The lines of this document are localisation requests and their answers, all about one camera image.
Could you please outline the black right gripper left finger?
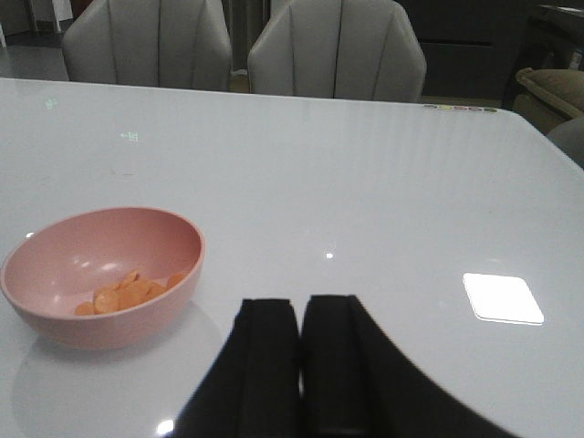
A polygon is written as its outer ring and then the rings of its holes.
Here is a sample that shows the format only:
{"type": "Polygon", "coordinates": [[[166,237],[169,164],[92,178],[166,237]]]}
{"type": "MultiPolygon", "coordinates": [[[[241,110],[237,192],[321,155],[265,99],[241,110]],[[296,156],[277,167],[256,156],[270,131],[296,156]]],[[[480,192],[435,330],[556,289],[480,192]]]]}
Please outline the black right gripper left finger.
{"type": "Polygon", "coordinates": [[[230,335],[175,421],[174,437],[298,437],[295,311],[284,299],[245,299],[230,335]]]}

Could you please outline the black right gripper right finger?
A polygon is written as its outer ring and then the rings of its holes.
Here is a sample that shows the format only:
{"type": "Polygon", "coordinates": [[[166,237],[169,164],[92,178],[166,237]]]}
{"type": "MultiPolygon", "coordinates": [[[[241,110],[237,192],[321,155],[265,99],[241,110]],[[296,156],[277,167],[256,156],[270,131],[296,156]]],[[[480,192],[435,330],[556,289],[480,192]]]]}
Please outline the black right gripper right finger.
{"type": "Polygon", "coordinates": [[[507,437],[426,376],[355,296],[313,296],[301,347],[309,437],[507,437]]]}

